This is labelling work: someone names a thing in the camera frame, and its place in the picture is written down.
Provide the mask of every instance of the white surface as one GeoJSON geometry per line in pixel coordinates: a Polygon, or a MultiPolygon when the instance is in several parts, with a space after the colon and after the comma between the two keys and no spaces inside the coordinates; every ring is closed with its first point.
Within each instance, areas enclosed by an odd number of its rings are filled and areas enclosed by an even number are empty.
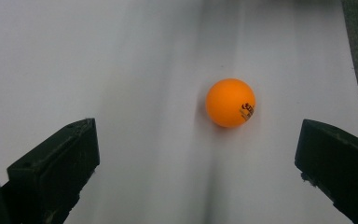
{"type": "Polygon", "coordinates": [[[101,162],[65,223],[351,223],[294,165],[302,119],[358,136],[339,1],[0,1],[0,183],[95,117],[101,162]],[[253,87],[235,130],[208,88],[253,87]]]}

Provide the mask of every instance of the orange ball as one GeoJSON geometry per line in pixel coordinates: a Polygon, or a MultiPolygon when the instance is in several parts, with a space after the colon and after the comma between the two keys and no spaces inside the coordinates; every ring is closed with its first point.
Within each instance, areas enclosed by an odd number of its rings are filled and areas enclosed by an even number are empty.
{"type": "Polygon", "coordinates": [[[255,95],[243,81],[228,78],[211,87],[205,105],[213,122],[225,128],[233,128],[254,114],[255,95]]]}

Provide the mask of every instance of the ping pong ball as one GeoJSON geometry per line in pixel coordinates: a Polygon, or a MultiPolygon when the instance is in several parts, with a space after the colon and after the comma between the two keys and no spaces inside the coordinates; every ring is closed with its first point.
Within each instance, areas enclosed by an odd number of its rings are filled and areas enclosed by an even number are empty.
{"type": "Polygon", "coordinates": [[[236,78],[223,79],[209,89],[205,106],[214,123],[233,128],[254,114],[255,95],[245,82],[236,78]]]}

